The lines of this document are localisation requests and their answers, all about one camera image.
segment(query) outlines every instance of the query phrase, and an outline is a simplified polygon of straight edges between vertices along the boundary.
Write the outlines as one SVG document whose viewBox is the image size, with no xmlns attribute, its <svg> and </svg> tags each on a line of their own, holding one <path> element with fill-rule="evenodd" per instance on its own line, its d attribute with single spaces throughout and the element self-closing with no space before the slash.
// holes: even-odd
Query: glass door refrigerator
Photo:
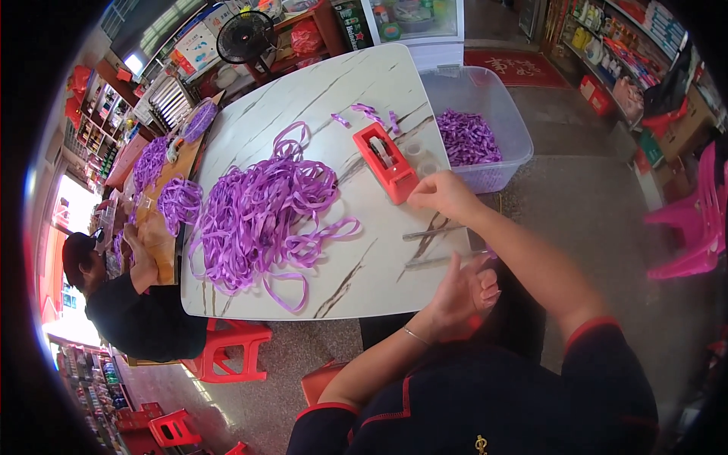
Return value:
<svg viewBox="0 0 728 455">
<path fill-rule="evenodd" d="M 463 0 L 361 0 L 374 45 L 407 46 L 419 71 L 462 65 Z"/>
</svg>

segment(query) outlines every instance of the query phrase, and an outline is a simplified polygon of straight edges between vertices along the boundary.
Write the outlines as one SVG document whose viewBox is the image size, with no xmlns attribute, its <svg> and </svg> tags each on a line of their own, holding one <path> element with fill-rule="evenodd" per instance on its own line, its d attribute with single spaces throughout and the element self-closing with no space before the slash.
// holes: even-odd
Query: black cap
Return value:
<svg viewBox="0 0 728 455">
<path fill-rule="evenodd" d="M 68 284 L 80 288 L 84 285 L 84 277 L 79 264 L 88 264 L 89 254 L 96 246 L 96 239 L 83 232 L 74 232 L 63 243 L 63 271 Z"/>
</svg>

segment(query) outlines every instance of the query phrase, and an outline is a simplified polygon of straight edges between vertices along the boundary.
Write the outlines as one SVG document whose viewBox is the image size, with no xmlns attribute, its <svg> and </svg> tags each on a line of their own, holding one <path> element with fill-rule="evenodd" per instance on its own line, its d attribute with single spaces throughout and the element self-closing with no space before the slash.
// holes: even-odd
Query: doorway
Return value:
<svg viewBox="0 0 728 455">
<path fill-rule="evenodd" d="M 521 14 L 527 14 L 536 3 L 533 0 L 464 0 L 465 47 L 537 51 L 538 45 L 519 26 Z"/>
</svg>

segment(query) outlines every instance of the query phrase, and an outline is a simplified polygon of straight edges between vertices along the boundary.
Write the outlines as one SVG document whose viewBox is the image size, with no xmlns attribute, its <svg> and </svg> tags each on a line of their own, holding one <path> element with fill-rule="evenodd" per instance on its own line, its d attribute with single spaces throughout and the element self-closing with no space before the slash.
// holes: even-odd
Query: clear plastic storage box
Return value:
<svg viewBox="0 0 728 455">
<path fill-rule="evenodd" d="M 500 147 L 503 161 L 453 167 L 453 172 L 460 175 L 476 194 L 505 188 L 518 166 L 534 155 L 534 144 L 498 76 L 479 66 L 439 68 L 419 75 L 435 116 L 447 108 L 482 114 Z"/>
</svg>

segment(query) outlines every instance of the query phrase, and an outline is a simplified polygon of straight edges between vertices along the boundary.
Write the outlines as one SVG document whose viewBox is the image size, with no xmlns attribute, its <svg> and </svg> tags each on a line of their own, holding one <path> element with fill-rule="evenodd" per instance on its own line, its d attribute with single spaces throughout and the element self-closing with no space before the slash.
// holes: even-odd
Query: heineken box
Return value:
<svg viewBox="0 0 728 455">
<path fill-rule="evenodd" d="M 359 0 L 332 0 L 331 5 L 336 11 L 336 18 L 344 32 L 344 41 L 349 51 L 372 47 L 369 27 L 364 17 L 364 10 Z"/>
</svg>

